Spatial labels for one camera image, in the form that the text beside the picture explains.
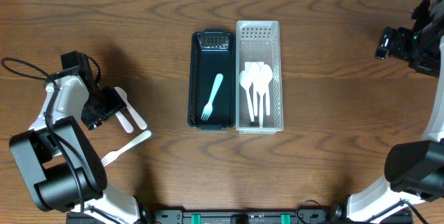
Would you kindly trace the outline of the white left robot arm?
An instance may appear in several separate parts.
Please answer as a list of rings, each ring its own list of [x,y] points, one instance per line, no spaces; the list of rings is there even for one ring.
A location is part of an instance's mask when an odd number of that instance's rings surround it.
[[[46,99],[31,127],[9,147],[36,207],[82,212],[103,223],[146,223],[133,196],[108,184],[105,168],[78,122],[89,92],[80,76],[46,85]]]

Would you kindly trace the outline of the pale green plastic fork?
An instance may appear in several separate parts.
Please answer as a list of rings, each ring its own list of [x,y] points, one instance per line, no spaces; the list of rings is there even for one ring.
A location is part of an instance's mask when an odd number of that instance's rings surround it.
[[[217,74],[215,76],[213,85],[212,85],[212,90],[210,92],[210,97],[208,99],[207,104],[205,105],[205,107],[203,108],[203,112],[201,115],[201,120],[202,121],[207,121],[209,119],[209,117],[212,114],[213,111],[213,102],[214,102],[214,98],[219,90],[219,87],[221,86],[221,83],[223,81],[223,74]]]

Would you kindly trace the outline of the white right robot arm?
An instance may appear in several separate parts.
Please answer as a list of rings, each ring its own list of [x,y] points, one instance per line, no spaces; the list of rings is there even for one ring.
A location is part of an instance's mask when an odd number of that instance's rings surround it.
[[[398,57],[438,77],[432,114],[420,141],[392,147],[384,175],[348,197],[343,214],[354,222],[380,223],[406,207],[443,197],[443,29],[426,26],[409,39]]]

